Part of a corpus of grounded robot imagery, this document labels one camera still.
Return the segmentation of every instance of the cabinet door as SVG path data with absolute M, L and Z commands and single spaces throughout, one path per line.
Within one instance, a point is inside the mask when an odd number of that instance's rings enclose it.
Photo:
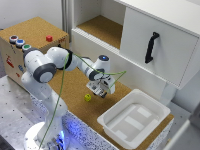
M 160 36 L 154 40 L 151 56 L 145 56 L 153 32 Z M 150 72 L 179 86 L 198 38 L 133 9 L 127 8 L 120 54 Z

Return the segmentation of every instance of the cork board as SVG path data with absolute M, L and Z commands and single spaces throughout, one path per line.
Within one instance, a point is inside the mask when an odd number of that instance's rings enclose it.
M 49 82 L 50 86 L 57 93 L 60 92 L 61 79 L 62 71 L 58 70 L 53 80 Z M 117 82 L 115 93 L 112 95 L 108 94 L 105 99 L 102 99 L 101 97 L 93 95 L 93 93 L 86 87 L 88 81 L 88 78 L 85 77 L 85 75 L 78 69 L 71 72 L 65 72 L 61 97 L 72 113 L 122 150 L 123 148 L 120 145 L 105 134 L 102 126 L 97 122 L 97 118 L 121 100 L 125 95 L 131 92 L 131 89 L 124 86 L 120 82 Z M 84 96 L 86 94 L 91 95 L 92 99 L 90 102 L 86 102 L 84 100 Z M 137 150 L 145 150 L 173 118 L 173 115 L 169 115 L 137 148 Z
M 52 42 L 68 36 L 66 32 L 40 17 L 32 18 L 0 31 L 0 37 L 8 43 L 9 37 L 12 35 L 17 35 L 19 39 L 24 39 L 26 44 L 38 49 L 50 44 L 46 41 L 47 35 L 53 36 Z
M 123 26 L 103 16 L 98 16 L 77 26 L 85 32 L 120 49 Z

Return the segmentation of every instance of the white tray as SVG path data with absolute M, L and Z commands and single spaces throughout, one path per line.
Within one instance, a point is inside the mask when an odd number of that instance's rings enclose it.
M 169 115 L 170 109 L 133 90 L 98 118 L 105 133 L 126 149 L 137 148 Z

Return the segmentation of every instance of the black handle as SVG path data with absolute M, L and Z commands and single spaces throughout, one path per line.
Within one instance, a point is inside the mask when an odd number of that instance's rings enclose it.
M 151 62 L 153 60 L 153 57 L 151 57 L 151 53 L 153 50 L 153 45 L 154 45 L 154 40 L 157 39 L 160 35 L 156 32 L 153 32 L 153 36 L 151 37 L 150 41 L 149 41 L 149 45 L 147 48 L 147 54 L 145 57 L 145 63 L 148 64 L 149 62 Z

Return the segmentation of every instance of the cardboard box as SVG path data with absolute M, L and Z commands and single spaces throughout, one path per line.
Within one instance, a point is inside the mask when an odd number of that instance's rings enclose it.
M 23 52 L 22 49 L 10 44 L 9 37 L 12 35 L 17 35 L 19 39 L 25 40 L 26 44 L 39 49 L 43 53 L 54 46 L 69 48 L 69 35 L 40 17 L 0 31 L 0 50 L 6 74 L 22 87 L 21 76 L 26 71 Z M 48 35 L 53 37 L 52 42 L 46 41 Z

